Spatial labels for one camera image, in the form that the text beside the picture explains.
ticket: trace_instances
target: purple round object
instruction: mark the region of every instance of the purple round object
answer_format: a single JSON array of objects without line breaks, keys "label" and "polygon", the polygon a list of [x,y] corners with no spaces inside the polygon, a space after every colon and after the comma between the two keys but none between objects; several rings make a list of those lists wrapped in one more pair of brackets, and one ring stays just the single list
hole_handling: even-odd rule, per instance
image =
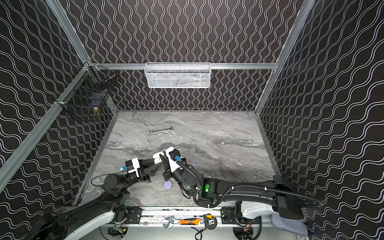
[{"label": "purple round object", "polygon": [[166,181],[166,182],[164,183],[164,188],[167,189],[167,190],[171,189],[171,188],[172,188],[172,182],[169,181],[169,180]]}]

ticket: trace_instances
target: gray marble surface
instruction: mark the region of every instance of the gray marble surface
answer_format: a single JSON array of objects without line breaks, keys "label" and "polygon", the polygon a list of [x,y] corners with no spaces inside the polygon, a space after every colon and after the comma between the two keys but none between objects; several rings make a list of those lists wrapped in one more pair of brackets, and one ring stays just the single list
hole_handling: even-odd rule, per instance
[{"label": "gray marble surface", "polygon": [[[150,130],[174,127],[174,130],[150,133]],[[212,178],[236,182],[272,179],[273,169],[253,112],[120,112],[113,132],[93,177],[119,172],[125,161],[135,157],[148,159],[170,146],[178,149],[188,164]],[[151,182],[134,184],[129,205],[194,206],[182,196],[178,185],[163,187],[161,167]],[[96,185],[104,177],[95,179]],[[90,185],[82,204],[102,193]]]}]

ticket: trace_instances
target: yellow and black tape measure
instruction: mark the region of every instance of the yellow and black tape measure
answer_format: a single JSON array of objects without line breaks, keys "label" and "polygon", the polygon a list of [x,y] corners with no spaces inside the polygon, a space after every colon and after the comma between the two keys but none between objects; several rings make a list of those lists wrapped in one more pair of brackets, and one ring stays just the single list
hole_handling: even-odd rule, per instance
[{"label": "yellow and black tape measure", "polygon": [[204,224],[205,224],[205,229],[210,230],[210,229],[215,229],[217,226],[217,219],[215,216],[212,215],[204,215]]}]

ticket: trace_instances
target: black wire basket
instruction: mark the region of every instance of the black wire basket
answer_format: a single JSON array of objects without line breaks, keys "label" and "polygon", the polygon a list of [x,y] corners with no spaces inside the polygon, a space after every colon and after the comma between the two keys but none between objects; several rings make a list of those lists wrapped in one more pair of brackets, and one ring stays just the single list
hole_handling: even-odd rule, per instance
[{"label": "black wire basket", "polygon": [[92,66],[60,105],[77,121],[98,121],[116,78],[114,71]]}]

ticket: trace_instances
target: wire basket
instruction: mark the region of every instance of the wire basket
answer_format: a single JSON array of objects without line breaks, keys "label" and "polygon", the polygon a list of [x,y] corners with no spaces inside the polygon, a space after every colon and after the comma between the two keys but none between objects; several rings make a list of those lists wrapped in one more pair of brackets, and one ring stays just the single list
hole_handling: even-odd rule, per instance
[{"label": "wire basket", "polygon": [[77,121],[100,120],[115,82],[114,71],[92,66],[60,105]]},{"label": "wire basket", "polygon": [[144,74],[150,88],[209,88],[211,63],[151,63]]}]

